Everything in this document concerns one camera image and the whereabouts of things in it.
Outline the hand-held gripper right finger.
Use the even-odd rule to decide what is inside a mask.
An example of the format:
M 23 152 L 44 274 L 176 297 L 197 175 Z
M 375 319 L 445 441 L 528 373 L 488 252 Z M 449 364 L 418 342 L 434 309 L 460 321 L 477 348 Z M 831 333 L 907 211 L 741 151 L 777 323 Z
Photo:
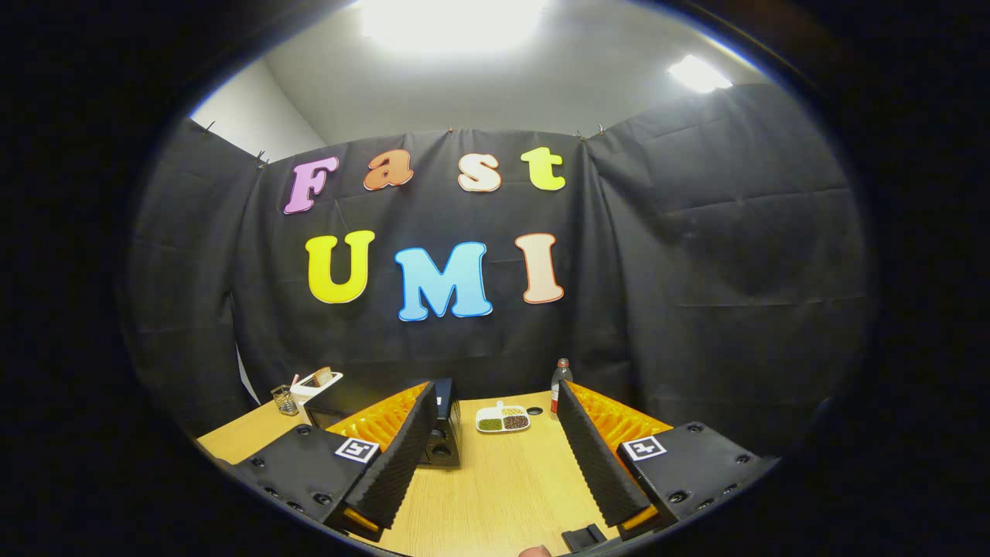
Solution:
M 671 426 L 563 381 L 556 415 L 609 528 L 622 540 L 711 510 L 777 464 L 700 421 Z

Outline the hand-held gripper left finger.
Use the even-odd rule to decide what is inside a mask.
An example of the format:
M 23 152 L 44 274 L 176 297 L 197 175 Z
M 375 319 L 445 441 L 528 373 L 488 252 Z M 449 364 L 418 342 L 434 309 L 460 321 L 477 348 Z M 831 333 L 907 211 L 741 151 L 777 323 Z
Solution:
M 328 428 L 298 424 L 232 466 L 234 478 L 327 528 L 372 542 L 393 526 L 434 429 L 436 383 Z

